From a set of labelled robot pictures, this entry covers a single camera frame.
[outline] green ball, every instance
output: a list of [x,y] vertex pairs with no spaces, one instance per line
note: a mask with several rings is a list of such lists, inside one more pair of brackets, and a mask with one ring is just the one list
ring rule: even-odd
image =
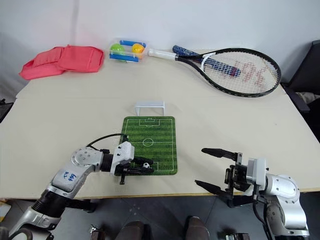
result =
[[125,51],[125,48],[124,48],[124,46],[122,46],[121,44],[115,43],[115,44],[113,44],[113,45],[110,47],[110,50],[119,51],[119,52],[124,52],[124,51]]

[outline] black cable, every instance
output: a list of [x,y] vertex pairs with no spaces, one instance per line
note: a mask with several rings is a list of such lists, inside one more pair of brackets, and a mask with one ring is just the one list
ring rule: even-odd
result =
[[267,238],[268,240],[273,240],[272,236],[270,235],[269,229],[268,229],[268,227],[267,227],[266,221],[263,220],[263,219],[259,216],[259,214],[258,214],[257,204],[258,204],[258,202],[254,202],[254,203],[252,204],[252,209],[253,209],[254,215],[255,215],[255,217],[262,223],[263,230],[264,230],[264,233],[265,233],[265,235],[266,235],[266,238]]
[[16,231],[14,234],[12,234],[9,237],[9,240],[14,239],[17,235],[24,234],[26,236],[26,240],[33,240],[34,237],[32,235],[32,232],[26,228],[20,228],[18,231]]
[[114,134],[110,134],[110,135],[107,135],[107,136],[103,136],[103,137],[100,137],[92,142],[90,142],[86,147],[90,147],[90,148],[93,148],[94,150],[98,150],[96,149],[95,147],[92,146],[92,144],[95,144],[96,142],[102,140],[102,139],[106,139],[106,138],[110,138],[110,137],[115,137],[115,136],[127,136],[126,134],[123,134],[123,133],[114,133]]
[[99,151],[99,150],[96,149],[94,146],[87,146],[87,147],[92,148],[92,149],[94,149],[94,150],[96,150],[96,151]]
[[275,240],[275,238],[272,236],[272,233],[269,229],[269,225],[267,222],[267,204],[265,203],[263,206],[263,219],[265,222],[265,225],[263,226],[264,232],[266,234],[266,237],[268,238],[268,240]]
[[265,221],[259,216],[258,214],[258,211],[257,211],[257,202],[254,202],[252,204],[252,208],[253,208],[253,212],[254,212],[254,215],[255,217],[263,224],[263,225],[266,225]]

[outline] white table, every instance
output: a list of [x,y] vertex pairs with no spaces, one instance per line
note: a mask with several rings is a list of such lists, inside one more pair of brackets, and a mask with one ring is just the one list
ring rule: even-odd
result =
[[[184,64],[147,58],[142,63],[107,59],[98,73],[67,72],[32,80],[0,124],[0,198],[38,198],[79,147],[121,131],[137,101],[165,101],[175,117],[178,172],[119,177],[92,173],[78,198],[202,195],[194,180],[225,187],[233,162],[201,152],[222,148],[266,157],[273,174],[294,178],[302,191],[318,191],[320,145],[279,86],[259,98],[225,94]],[[141,115],[160,116],[155,110]],[[96,146],[113,152],[118,138]]]

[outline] racket strings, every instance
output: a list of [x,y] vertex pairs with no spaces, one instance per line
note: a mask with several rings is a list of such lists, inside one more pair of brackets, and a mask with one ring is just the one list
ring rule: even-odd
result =
[[277,69],[269,61],[246,52],[210,56],[204,59],[203,71],[221,87],[245,94],[267,92],[279,80]]

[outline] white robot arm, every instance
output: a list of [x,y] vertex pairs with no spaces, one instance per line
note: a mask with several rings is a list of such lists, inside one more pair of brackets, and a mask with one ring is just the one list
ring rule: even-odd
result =
[[121,176],[120,184],[125,183],[125,176],[153,173],[153,160],[135,157],[135,147],[128,142],[124,135],[122,143],[116,147],[113,155],[107,149],[97,150],[93,143],[108,137],[121,136],[117,133],[101,137],[87,146],[76,150],[70,160],[53,177],[41,197],[30,206],[9,232],[10,239],[24,229],[24,234],[31,233],[33,240],[50,240],[53,236],[49,231],[54,230],[61,220],[65,208],[77,195],[93,172],[109,172]]
[[[253,211],[262,222],[269,240],[309,239],[306,214],[300,205],[300,191],[296,182],[287,175],[268,174],[266,159],[250,158],[242,165],[242,153],[217,148],[203,148],[202,152],[235,161],[225,173],[226,191],[206,182],[195,182],[207,191],[228,199],[230,207],[253,204]],[[234,189],[244,192],[235,195]],[[264,204],[263,219],[258,215],[256,204]]]

